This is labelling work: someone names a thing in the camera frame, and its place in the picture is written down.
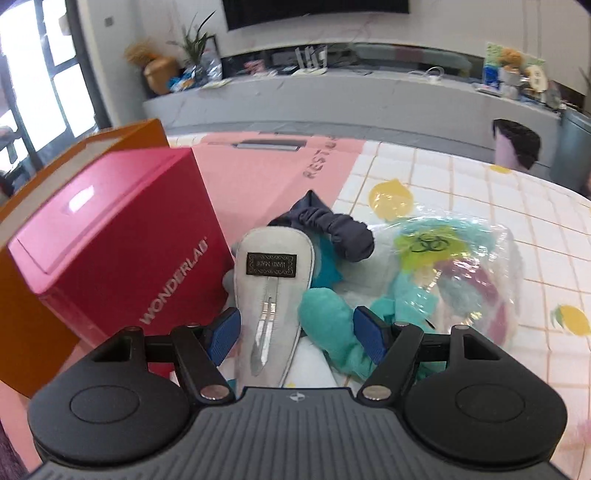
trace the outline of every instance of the white wall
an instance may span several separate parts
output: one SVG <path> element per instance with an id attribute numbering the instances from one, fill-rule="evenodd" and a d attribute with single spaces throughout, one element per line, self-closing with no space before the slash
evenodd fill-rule
<path id="1" fill-rule="evenodd" d="M 203 20 L 216 11 L 207 30 L 217 35 L 223 56 L 343 41 L 411 44 L 484 56 L 486 42 L 493 41 L 541 56 L 551 77 L 586 92 L 579 67 L 589 69 L 589 16 L 574 0 L 410 0 L 410 15 L 318 15 L 231 32 L 222 0 L 136 1 L 146 34 L 163 53 L 178 55 L 178 50 L 165 42 L 178 40 L 181 23 L 187 25 L 196 12 Z"/>
<path id="2" fill-rule="evenodd" d="M 145 118 L 139 69 L 127 63 L 128 45 L 145 37 L 137 0 L 78 0 L 86 48 L 115 127 Z M 107 27 L 105 19 L 113 17 Z"/>

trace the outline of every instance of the red box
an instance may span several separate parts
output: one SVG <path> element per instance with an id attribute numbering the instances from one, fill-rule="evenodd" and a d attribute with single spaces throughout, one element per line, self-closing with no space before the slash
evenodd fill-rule
<path id="1" fill-rule="evenodd" d="M 110 153 L 19 230 L 9 250 L 43 303 L 96 346 L 221 311 L 233 259 L 189 148 Z"/>

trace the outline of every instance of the slipper label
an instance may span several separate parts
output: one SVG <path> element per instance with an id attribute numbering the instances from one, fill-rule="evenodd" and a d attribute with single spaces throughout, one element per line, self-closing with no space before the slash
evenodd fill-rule
<path id="1" fill-rule="evenodd" d="M 259 277 L 295 278 L 297 255 L 249 253 L 246 274 Z"/>

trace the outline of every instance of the screw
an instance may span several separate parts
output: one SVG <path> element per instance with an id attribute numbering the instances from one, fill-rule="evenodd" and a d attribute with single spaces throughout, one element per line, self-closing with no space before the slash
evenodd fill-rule
<path id="1" fill-rule="evenodd" d="M 363 389 L 363 396 L 368 400 L 387 400 L 390 395 L 392 395 L 392 391 L 383 385 L 371 385 Z"/>
<path id="2" fill-rule="evenodd" d="M 223 385 L 208 385 L 203 387 L 199 393 L 207 400 L 216 401 L 226 398 L 230 394 L 230 390 Z"/>

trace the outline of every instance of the lemon print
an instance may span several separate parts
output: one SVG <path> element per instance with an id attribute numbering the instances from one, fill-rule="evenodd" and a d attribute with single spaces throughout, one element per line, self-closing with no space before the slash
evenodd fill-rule
<path id="1" fill-rule="evenodd" d="M 591 327 L 587 316 L 572 305 L 559 305 L 551 314 L 552 322 L 558 323 L 562 328 L 578 335 L 591 335 Z"/>
<path id="2" fill-rule="evenodd" d="M 413 211 L 413 194 L 398 180 L 378 183 L 369 192 L 369 206 L 382 220 L 392 222 Z"/>
<path id="3" fill-rule="evenodd" d="M 501 167 L 500 165 L 491 165 L 490 169 L 492 171 L 497 172 L 497 173 L 504 173 L 504 174 L 511 173 L 510 168 Z"/>

